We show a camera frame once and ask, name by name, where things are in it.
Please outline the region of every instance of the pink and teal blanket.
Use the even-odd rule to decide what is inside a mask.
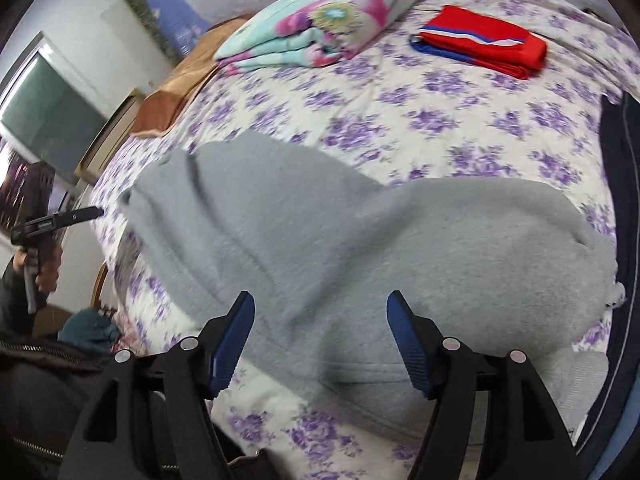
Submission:
[[[278,0],[231,35],[214,59],[226,75],[351,59],[415,1]]]

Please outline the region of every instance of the screw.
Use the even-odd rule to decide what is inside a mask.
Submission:
[[[511,357],[511,360],[515,363],[523,363],[527,360],[527,356],[525,355],[525,353],[521,352],[520,350],[514,350],[509,354],[509,357]]]
[[[129,350],[119,350],[116,352],[114,359],[117,363],[125,363],[131,358],[131,352]]]
[[[460,341],[453,337],[447,337],[443,342],[442,346],[447,350],[459,350],[460,349]]]
[[[185,337],[180,341],[180,348],[183,350],[193,350],[198,346],[198,340],[194,337]]]

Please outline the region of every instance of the window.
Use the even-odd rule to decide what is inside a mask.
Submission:
[[[75,185],[74,171],[106,118],[54,67],[39,35],[2,82],[0,135],[26,160],[44,160]]]

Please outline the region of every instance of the zipper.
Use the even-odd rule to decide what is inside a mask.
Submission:
[[[62,453],[57,453],[55,451],[52,451],[50,449],[46,449],[42,446],[36,446],[35,444],[32,444],[31,442],[27,442],[26,440],[23,440],[21,438],[16,438],[14,436],[11,437],[11,440],[14,441],[14,444],[17,444],[20,447],[23,447],[24,449],[28,449],[29,451],[38,453],[39,455],[42,455],[46,458],[49,458],[51,460],[55,460],[56,462],[62,462],[65,459],[65,456]],[[178,470],[178,466],[177,465],[163,465],[162,469],[164,470]]]
[[[101,363],[97,363],[95,361],[91,361],[91,360],[87,360],[87,359],[79,359],[71,354],[68,354],[62,350],[58,350],[57,348],[49,348],[47,346],[35,346],[35,345],[17,345],[17,344],[11,344],[11,343],[7,343],[5,341],[0,340],[0,347],[5,348],[7,350],[12,350],[12,351],[23,351],[23,352],[41,352],[41,353],[45,353],[45,354],[50,354],[50,355],[54,355],[56,357],[60,357],[62,359],[64,359],[65,361],[69,361],[71,363],[75,363],[75,364],[79,364],[79,365],[85,365],[85,364],[89,364],[92,365],[96,368],[99,368],[100,370],[104,369],[104,365]]]

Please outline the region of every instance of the blue gripper pad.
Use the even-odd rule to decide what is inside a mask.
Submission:
[[[427,397],[431,391],[427,354],[422,348],[411,323],[413,314],[398,291],[392,292],[386,300],[386,320],[398,345],[411,384]]]
[[[211,360],[209,390],[213,397],[217,397],[222,390],[228,388],[244,344],[249,337],[249,332],[251,332],[251,327],[254,325],[254,319],[254,298],[251,294],[247,294],[229,323],[216,354]]]

